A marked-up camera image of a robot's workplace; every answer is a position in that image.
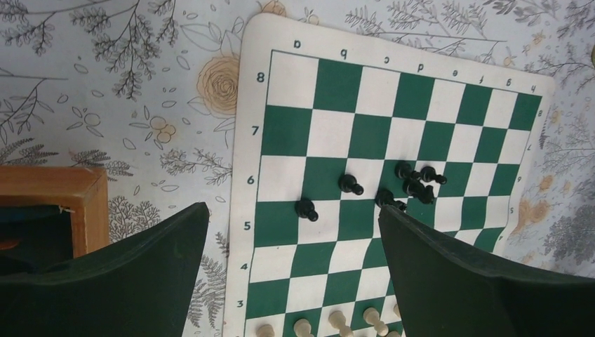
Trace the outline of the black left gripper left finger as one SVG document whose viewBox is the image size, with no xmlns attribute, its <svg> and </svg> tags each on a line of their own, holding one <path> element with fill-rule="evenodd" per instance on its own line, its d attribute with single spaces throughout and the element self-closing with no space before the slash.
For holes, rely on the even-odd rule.
<svg viewBox="0 0 595 337">
<path fill-rule="evenodd" d="M 181 336 L 209 218 L 197 202 L 97 251 L 3 276 L 1 335 Z"/>
</svg>

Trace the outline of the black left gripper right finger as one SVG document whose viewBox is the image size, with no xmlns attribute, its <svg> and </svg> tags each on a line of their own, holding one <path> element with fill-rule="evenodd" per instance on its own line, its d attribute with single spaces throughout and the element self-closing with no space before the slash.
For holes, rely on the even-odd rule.
<svg viewBox="0 0 595 337">
<path fill-rule="evenodd" d="M 394 206 L 379 215 L 407 336 L 593 336 L 594 280 L 520 264 Z"/>
</svg>

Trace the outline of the black knight piece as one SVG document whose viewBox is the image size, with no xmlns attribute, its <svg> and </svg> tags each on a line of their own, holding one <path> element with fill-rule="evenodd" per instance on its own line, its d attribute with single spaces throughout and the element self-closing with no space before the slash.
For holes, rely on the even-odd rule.
<svg viewBox="0 0 595 337">
<path fill-rule="evenodd" d="M 432 185 L 423 185 L 419 180 L 407 179 L 403 182 L 403 191 L 423 204 L 434 203 L 435 196 Z"/>
</svg>

